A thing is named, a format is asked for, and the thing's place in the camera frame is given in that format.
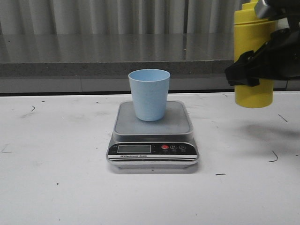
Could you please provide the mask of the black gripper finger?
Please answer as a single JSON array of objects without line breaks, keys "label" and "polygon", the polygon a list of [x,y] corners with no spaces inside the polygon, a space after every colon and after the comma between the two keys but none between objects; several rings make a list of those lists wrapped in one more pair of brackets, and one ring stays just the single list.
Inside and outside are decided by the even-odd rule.
[{"label": "black gripper finger", "polygon": [[275,80],[268,55],[269,42],[257,51],[244,52],[238,60],[225,69],[226,79],[231,86],[257,86],[261,79]]}]

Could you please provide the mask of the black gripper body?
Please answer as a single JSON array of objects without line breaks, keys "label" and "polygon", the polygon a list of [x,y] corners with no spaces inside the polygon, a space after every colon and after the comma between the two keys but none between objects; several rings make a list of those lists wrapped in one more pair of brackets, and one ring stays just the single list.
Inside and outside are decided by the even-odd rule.
[{"label": "black gripper body", "polygon": [[300,79],[300,31],[281,29],[271,34],[268,43],[270,77],[274,80]]}]

